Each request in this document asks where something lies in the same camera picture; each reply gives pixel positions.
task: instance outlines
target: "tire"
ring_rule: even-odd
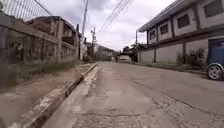
[[[223,77],[223,70],[218,65],[212,65],[208,68],[207,75],[211,80],[221,80]]]

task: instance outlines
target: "metal railing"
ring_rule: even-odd
[[[0,0],[3,4],[2,11],[17,19],[29,21],[40,16],[52,16],[46,7],[38,0]]]

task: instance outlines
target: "white house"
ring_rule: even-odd
[[[142,63],[176,63],[178,52],[208,51],[214,40],[224,41],[224,0],[177,0],[139,32],[147,32],[148,48],[139,52]]]

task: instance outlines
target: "concrete road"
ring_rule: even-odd
[[[129,64],[99,67],[88,95],[75,100],[80,86],[44,128],[224,128],[224,82]]]

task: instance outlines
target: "house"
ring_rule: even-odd
[[[76,29],[59,16],[44,16],[44,17],[37,17],[33,20],[27,21],[26,24],[39,29],[49,35],[58,37],[64,42],[67,42],[73,46],[77,46],[75,43],[75,35]],[[79,41],[81,40],[82,34],[79,33]]]
[[[176,63],[177,53],[224,47],[224,0],[177,0],[138,30],[147,33],[141,63]]]
[[[94,44],[94,56],[96,60],[111,61],[114,50]]]

